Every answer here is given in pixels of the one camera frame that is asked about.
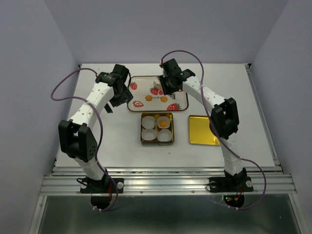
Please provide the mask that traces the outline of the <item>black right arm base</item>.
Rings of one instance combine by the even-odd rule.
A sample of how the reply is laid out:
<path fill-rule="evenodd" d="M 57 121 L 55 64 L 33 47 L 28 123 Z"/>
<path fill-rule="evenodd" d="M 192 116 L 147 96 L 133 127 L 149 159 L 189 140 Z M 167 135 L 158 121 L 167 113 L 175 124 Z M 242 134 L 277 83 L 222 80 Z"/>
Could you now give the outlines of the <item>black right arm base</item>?
<path fill-rule="evenodd" d="M 245 168 L 231 175 L 224 170 L 224 176 L 209 177 L 208 190 L 212 193 L 253 192 L 253 183 Z"/>

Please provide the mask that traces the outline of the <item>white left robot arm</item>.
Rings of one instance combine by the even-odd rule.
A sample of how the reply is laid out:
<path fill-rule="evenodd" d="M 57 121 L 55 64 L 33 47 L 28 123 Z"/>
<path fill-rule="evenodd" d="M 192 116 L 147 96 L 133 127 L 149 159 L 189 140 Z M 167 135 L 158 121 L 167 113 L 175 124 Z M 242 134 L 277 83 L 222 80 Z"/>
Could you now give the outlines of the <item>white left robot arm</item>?
<path fill-rule="evenodd" d="M 58 125 L 61 151 L 79 164 L 87 178 L 92 179 L 91 185 L 97 192 L 104 192 L 109 181 L 97 156 L 101 140 L 95 139 L 92 129 L 97 121 L 103 124 L 100 118 L 103 110 L 111 113 L 112 107 L 133 99 L 125 84 L 129 75 L 129 69 L 120 64 L 116 64 L 110 73 L 96 74 L 89 96 L 79 97 L 83 104 L 68 120 L 62 120 Z"/>

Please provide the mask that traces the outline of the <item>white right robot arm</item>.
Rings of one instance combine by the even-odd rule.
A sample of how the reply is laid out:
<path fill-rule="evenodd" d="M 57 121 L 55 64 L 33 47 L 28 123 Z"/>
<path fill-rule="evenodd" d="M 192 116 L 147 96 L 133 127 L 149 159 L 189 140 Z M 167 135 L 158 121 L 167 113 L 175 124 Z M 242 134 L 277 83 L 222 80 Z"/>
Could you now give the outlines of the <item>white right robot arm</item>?
<path fill-rule="evenodd" d="M 163 75 L 158 77 L 164 94 L 171 95 L 179 90 L 195 98 L 203 105 L 210 122 L 212 133 L 218 138 L 224 158 L 224 171 L 228 176 L 224 184 L 229 190 L 236 190 L 242 184 L 239 174 L 243 171 L 241 158 L 233 151 L 234 140 L 230 136 L 238 131 L 239 117 L 237 103 L 233 98 L 224 98 L 203 84 L 189 69 L 182 70 L 173 58 L 160 62 Z"/>

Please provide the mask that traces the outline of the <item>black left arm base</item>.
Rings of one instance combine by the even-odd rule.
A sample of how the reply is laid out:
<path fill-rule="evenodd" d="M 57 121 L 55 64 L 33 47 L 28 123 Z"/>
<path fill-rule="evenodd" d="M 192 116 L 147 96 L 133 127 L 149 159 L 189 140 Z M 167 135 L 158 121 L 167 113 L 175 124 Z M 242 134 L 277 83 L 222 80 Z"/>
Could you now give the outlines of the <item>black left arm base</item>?
<path fill-rule="evenodd" d="M 81 194 L 119 194 L 123 193 L 123 178 L 113 178 L 117 188 L 111 179 L 105 177 L 102 180 L 93 180 L 88 177 L 77 178 L 76 181 L 80 184 Z"/>

